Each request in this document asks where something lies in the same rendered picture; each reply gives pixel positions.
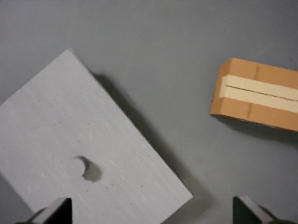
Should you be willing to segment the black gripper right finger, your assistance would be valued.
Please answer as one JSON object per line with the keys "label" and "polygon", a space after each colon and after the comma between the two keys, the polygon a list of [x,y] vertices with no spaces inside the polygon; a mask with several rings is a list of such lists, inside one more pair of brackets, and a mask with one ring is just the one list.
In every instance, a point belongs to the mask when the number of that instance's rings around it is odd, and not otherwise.
{"label": "black gripper right finger", "polygon": [[267,208],[257,205],[248,196],[233,197],[232,215],[233,224],[297,224],[289,220],[279,220]]}

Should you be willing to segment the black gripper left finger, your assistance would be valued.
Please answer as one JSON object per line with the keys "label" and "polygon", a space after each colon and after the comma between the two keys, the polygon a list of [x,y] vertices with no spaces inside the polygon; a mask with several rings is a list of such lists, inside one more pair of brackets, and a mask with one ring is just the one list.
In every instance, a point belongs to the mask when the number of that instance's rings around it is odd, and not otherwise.
{"label": "black gripper left finger", "polygon": [[36,212],[28,221],[14,224],[73,224],[72,199],[57,198],[48,207]]}

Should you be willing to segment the brown cardboard box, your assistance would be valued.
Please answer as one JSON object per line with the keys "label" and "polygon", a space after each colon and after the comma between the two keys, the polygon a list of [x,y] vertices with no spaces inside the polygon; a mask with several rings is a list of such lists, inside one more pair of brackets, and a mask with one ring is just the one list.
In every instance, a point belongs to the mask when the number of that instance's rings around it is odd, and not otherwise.
{"label": "brown cardboard box", "polygon": [[216,72],[209,114],[298,133],[298,71],[230,57]]}

